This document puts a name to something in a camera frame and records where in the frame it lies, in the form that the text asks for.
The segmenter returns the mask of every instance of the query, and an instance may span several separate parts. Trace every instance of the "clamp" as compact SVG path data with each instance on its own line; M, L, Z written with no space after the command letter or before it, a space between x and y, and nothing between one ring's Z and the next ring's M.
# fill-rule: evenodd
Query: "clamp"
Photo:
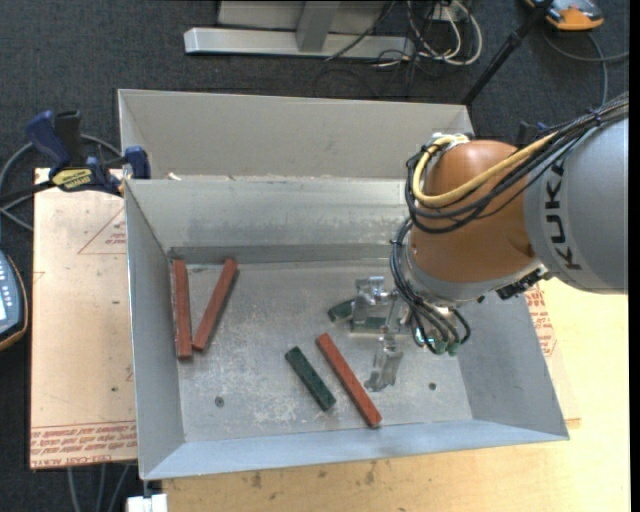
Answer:
M34 147L54 162L49 171L51 186L65 192L94 190L121 196L123 182L111 174L102 158L89 156L84 159L80 120L79 111L63 112L54 117L50 110L46 110L27 125L27 136ZM140 146L128 147L123 156L107 164L128 164L130 170L125 172L123 179L151 177L149 159Z

